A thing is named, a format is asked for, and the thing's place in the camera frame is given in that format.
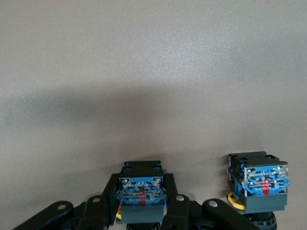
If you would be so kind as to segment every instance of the yellow part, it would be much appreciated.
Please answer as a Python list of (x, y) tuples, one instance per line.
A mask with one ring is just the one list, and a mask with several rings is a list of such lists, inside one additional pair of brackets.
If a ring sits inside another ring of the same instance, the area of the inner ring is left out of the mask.
[(119, 208), (118, 208), (118, 210), (117, 210), (117, 213), (116, 213), (116, 218), (117, 218), (117, 219), (119, 219), (119, 220), (121, 220), (121, 211), (120, 211), (120, 206), (119, 206)]
[(241, 203), (241, 201), (239, 201), (235, 195), (233, 195), (232, 193), (229, 193), (227, 196), (229, 202), (232, 204), (233, 207), (235, 207), (236, 209), (245, 210), (244, 205)]

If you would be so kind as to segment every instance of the gray wall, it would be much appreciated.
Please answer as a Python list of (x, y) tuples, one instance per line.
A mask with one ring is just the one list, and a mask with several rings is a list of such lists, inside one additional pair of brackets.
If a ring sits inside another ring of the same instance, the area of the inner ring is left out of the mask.
[(0, 229), (163, 161), (228, 192), (226, 154), (290, 165), (279, 230), (307, 221), (307, 2), (1, 1)]

